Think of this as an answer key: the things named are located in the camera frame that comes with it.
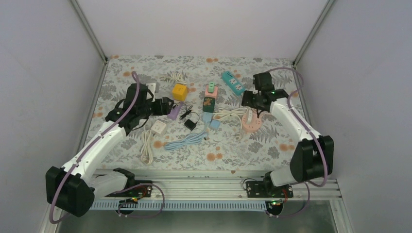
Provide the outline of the dark green cube socket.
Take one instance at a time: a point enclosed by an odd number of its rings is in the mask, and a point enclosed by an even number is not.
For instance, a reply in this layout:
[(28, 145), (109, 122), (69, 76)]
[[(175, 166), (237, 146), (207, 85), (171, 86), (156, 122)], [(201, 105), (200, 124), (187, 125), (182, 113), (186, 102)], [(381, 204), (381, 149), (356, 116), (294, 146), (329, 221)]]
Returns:
[(215, 109), (216, 99), (213, 97), (204, 97), (202, 110), (203, 112), (213, 113)]

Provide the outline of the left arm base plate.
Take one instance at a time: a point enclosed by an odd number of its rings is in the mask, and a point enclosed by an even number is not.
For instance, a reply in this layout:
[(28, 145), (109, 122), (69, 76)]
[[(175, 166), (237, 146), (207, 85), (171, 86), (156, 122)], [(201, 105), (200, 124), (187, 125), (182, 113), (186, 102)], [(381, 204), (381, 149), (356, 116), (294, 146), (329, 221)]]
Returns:
[(112, 193), (107, 195), (108, 197), (122, 197), (122, 198), (149, 198), (152, 193), (152, 181), (150, 180), (136, 180), (135, 185), (140, 185), (142, 183), (147, 183), (148, 185), (141, 185), (135, 187), (131, 190), (122, 193)]

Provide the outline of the small green plug adapter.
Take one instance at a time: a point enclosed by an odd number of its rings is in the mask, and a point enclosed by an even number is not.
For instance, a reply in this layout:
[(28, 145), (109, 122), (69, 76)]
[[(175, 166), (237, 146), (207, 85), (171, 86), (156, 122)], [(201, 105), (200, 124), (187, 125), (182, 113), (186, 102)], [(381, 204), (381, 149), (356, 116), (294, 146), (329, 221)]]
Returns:
[(215, 83), (214, 82), (210, 82), (207, 86), (207, 92), (208, 93), (214, 93), (215, 91)]

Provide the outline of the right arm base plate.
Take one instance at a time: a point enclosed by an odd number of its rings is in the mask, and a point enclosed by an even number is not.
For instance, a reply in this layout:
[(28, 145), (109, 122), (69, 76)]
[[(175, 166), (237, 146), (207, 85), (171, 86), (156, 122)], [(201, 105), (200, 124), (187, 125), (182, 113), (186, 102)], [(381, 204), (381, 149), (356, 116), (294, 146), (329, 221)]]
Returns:
[(266, 185), (263, 181), (246, 180), (243, 188), (248, 198), (293, 198), (293, 189), (290, 185), (274, 187)]

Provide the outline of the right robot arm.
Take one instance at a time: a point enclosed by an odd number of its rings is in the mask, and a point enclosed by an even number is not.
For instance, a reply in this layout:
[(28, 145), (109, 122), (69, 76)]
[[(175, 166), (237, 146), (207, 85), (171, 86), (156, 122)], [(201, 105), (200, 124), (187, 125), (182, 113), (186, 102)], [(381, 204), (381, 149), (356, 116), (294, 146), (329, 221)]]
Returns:
[(315, 178), (327, 180), (333, 170), (334, 141), (313, 129), (292, 105), (291, 96), (283, 89), (275, 89), (269, 72), (253, 76), (255, 91), (245, 91), (242, 106), (250, 107), (260, 115), (268, 112), (297, 142), (288, 167), (264, 175), (262, 188), (270, 198), (276, 197), (288, 185), (311, 182)]

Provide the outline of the pink round power socket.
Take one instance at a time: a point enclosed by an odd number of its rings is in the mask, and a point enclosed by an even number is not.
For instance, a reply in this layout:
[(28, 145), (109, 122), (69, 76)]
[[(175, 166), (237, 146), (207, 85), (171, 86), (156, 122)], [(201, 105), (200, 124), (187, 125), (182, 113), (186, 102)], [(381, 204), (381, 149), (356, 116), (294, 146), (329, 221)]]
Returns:
[(262, 126), (262, 120), (257, 116), (256, 111), (248, 109), (241, 118), (242, 129), (247, 133), (255, 133)]

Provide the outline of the white square socket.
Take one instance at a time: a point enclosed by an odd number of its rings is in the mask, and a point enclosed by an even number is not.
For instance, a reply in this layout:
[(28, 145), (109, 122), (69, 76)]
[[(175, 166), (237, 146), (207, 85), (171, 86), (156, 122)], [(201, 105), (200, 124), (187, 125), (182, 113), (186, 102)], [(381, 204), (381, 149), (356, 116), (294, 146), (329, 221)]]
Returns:
[(167, 128), (167, 124), (161, 120), (156, 120), (151, 126), (150, 130), (158, 135), (162, 135)]

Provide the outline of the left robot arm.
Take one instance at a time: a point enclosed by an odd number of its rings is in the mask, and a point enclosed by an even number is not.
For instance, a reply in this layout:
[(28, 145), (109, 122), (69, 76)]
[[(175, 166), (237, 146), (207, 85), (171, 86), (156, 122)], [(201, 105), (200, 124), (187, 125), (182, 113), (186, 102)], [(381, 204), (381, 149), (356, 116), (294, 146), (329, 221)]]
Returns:
[(131, 84), (126, 97), (107, 114), (97, 134), (72, 159), (61, 167), (52, 166), (45, 175), (47, 202), (77, 217), (83, 216), (94, 200), (137, 193), (134, 173), (116, 168), (94, 176), (98, 165), (130, 132), (142, 128), (149, 117), (168, 115), (173, 100), (155, 98), (144, 84)]

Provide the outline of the pink cube power socket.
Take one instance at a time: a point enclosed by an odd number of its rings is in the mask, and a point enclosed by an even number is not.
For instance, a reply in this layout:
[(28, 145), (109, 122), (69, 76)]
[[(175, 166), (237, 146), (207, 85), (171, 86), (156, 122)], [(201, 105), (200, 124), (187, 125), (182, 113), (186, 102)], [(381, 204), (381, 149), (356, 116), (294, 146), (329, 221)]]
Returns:
[(210, 90), (210, 88), (209, 88), (209, 86), (207, 86), (206, 89), (205, 89), (205, 97), (216, 99), (217, 95), (218, 95), (218, 87), (214, 86), (212, 92), (209, 92), (209, 90)]

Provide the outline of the yellow cube power socket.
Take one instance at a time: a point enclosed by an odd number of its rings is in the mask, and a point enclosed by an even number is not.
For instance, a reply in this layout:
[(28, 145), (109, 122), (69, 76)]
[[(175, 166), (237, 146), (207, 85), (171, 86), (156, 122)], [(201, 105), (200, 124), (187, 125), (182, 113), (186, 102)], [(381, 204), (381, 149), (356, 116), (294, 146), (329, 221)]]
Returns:
[(188, 95), (188, 87), (183, 84), (175, 84), (172, 89), (172, 98), (176, 101), (184, 102)]

